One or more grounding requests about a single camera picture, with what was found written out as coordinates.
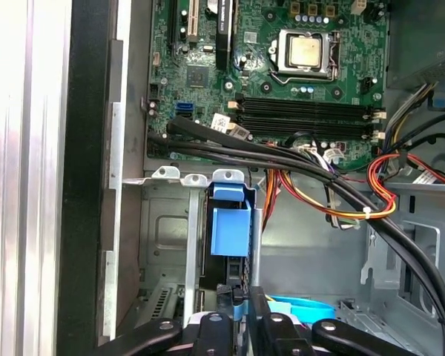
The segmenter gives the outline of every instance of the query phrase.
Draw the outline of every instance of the screw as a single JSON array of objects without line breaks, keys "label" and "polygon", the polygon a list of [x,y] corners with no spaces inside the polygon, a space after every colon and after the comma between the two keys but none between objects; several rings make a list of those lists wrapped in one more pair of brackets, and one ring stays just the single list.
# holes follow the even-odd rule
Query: screw
[{"label": "screw", "polygon": [[170,330],[173,328],[173,324],[169,321],[164,321],[160,324],[160,330]]},{"label": "screw", "polygon": [[209,317],[209,320],[210,321],[221,321],[222,318],[219,315],[215,314],[215,315],[212,315],[211,317]]},{"label": "screw", "polygon": [[274,314],[270,317],[275,323],[279,323],[283,318],[279,314]]},{"label": "screw", "polygon": [[232,84],[232,82],[224,83],[224,90],[226,90],[226,91],[232,90],[233,87],[234,87],[234,85]]},{"label": "screw", "polygon": [[334,330],[336,330],[336,326],[333,323],[330,323],[329,321],[323,321],[321,323],[321,327],[328,332],[333,332]]}]

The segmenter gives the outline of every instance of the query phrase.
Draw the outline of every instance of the metal bracket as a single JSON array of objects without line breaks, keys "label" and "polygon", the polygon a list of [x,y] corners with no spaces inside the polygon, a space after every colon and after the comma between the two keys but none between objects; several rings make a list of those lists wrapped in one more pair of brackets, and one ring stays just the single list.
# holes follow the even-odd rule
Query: metal bracket
[{"label": "metal bracket", "polygon": [[366,284],[372,269],[375,289],[399,289],[401,286],[401,260],[372,228],[368,228],[368,257],[361,269],[361,284]]}]

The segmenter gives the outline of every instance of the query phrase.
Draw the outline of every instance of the pci express slot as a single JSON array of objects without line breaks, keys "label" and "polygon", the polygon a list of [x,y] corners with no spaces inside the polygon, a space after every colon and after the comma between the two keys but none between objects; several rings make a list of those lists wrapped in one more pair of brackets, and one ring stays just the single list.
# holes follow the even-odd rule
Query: pci express slot
[{"label": "pci express slot", "polygon": [[250,98],[241,94],[237,94],[236,101],[238,113],[259,117],[366,121],[373,114],[370,107],[329,102]]},{"label": "pci express slot", "polygon": [[171,54],[173,54],[174,45],[177,41],[178,0],[167,0],[167,1],[168,1],[167,46]]},{"label": "pci express slot", "polygon": [[188,41],[198,42],[198,16],[200,15],[200,0],[190,0],[188,15]]},{"label": "pci express slot", "polygon": [[374,127],[368,122],[337,123],[305,119],[238,116],[237,123],[255,136],[289,136],[297,131],[316,134],[325,139],[369,139]]}]

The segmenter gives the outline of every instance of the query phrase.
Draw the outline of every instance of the zip tie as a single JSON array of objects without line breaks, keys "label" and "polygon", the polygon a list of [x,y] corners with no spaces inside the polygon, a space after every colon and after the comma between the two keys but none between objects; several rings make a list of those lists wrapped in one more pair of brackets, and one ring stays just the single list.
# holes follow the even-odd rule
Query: zip tie
[{"label": "zip tie", "polygon": [[369,220],[371,218],[371,208],[369,206],[365,206],[363,208],[363,213],[366,215],[366,220]]}]

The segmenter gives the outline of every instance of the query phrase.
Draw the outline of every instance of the sata port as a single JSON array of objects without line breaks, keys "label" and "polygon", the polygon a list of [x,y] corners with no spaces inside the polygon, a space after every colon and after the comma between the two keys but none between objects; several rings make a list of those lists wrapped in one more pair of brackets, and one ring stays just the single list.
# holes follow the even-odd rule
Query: sata port
[{"label": "sata port", "polygon": [[189,113],[194,111],[194,104],[192,102],[178,102],[175,105],[176,112]]}]

